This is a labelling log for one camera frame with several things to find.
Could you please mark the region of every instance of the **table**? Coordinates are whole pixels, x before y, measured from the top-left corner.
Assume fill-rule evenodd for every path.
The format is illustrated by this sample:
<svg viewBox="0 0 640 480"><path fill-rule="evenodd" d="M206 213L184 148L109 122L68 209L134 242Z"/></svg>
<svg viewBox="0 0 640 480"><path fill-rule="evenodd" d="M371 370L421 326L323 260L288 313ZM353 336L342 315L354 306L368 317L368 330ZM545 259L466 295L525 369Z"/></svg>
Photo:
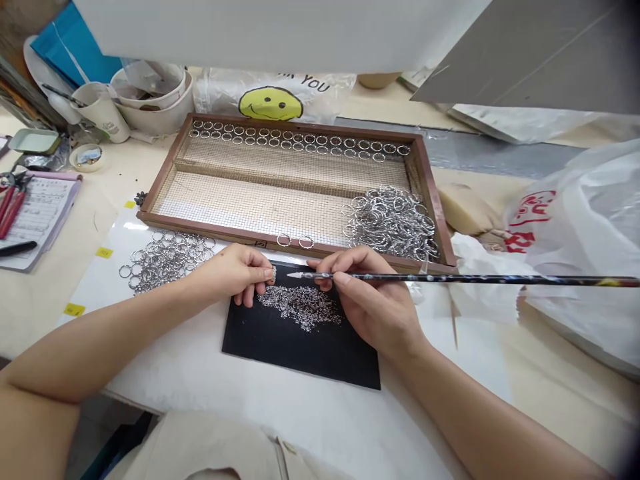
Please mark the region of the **table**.
<svg viewBox="0 0 640 480"><path fill-rule="evenodd" d="M464 130L432 107L407 104L400 97L406 95L395 85L390 93L362 91L357 86L343 116ZM410 114L403 116L403 109ZM21 127L0 111L0 132L13 134ZM15 358L55 327L118 209L137 191L148 190L172 140L148 145L130 139L121 145L103 145L110 165L85 176L50 252L29 275L0 271L0 292L12 299L0 317L1 356ZM575 139L564 143L586 146ZM0 170L8 170L16 158L16 153L8 154L0 161ZM467 183L499 211L531 182L450 169L435 169L434 176L436 183ZM636 427L637 386L570 345L527 305L521 308L520 325L500 327L499 334L513 404L602 466L614 469Z"/></svg>

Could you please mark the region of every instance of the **fingernail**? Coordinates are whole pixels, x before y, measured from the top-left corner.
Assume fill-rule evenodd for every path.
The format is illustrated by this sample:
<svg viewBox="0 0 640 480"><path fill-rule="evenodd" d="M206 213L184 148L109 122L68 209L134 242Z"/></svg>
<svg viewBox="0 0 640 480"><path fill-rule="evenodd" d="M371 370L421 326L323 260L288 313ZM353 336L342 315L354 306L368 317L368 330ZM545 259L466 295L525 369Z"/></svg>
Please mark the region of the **fingernail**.
<svg viewBox="0 0 640 480"><path fill-rule="evenodd" d="M333 281L336 282L340 287L344 287L351 281L351 276L347 275L344 272L336 272L333 274Z"/></svg>

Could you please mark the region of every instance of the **beige cloth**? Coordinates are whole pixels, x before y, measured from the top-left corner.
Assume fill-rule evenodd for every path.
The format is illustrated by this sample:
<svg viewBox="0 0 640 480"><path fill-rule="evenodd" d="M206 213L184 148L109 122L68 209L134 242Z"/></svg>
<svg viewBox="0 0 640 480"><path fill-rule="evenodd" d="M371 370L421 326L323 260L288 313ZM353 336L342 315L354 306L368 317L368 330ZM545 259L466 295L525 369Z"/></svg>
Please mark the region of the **beige cloth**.
<svg viewBox="0 0 640 480"><path fill-rule="evenodd" d="M106 480L342 480L280 437L210 412L170 412Z"/></svg>

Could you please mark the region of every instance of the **yellow smiley face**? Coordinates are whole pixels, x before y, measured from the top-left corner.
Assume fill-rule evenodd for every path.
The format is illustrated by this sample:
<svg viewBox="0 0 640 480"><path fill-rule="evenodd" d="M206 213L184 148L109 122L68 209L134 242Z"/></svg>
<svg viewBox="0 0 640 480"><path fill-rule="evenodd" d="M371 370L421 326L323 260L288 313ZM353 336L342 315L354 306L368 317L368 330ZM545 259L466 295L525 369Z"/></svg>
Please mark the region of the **yellow smiley face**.
<svg viewBox="0 0 640 480"><path fill-rule="evenodd" d="M302 117L302 102L278 87L249 90L240 98L238 110L244 116L260 120L291 120Z"/></svg>

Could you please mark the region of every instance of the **wooden tray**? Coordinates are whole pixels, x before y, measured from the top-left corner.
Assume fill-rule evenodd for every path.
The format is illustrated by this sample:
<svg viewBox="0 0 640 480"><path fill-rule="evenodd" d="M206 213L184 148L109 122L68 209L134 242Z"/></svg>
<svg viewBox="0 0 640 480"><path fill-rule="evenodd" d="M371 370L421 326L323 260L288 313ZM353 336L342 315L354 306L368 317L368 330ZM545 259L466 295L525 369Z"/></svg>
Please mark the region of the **wooden tray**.
<svg viewBox="0 0 640 480"><path fill-rule="evenodd" d="M266 128L277 135L279 131L279 142L284 135L302 134L406 145L411 152L394 159L388 155L377 163L280 146L246 145L233 138L192 138L189 132L194 121L232 125L236 132ZM382 183L410 190L422 200L436 224L434 240L440 251L440 257L429 263L429 271L454 273L455 257L420 135L192 113L137 216L154 227L322 258L347 248L342 228L348 218L341 214L342 205ZM277 243L280 233L292 238L290 246ZM298 246L296 239L303 235L314 239L313 248ZM413 259L385 258L398 271L416 273L423 265Z"/></svg>

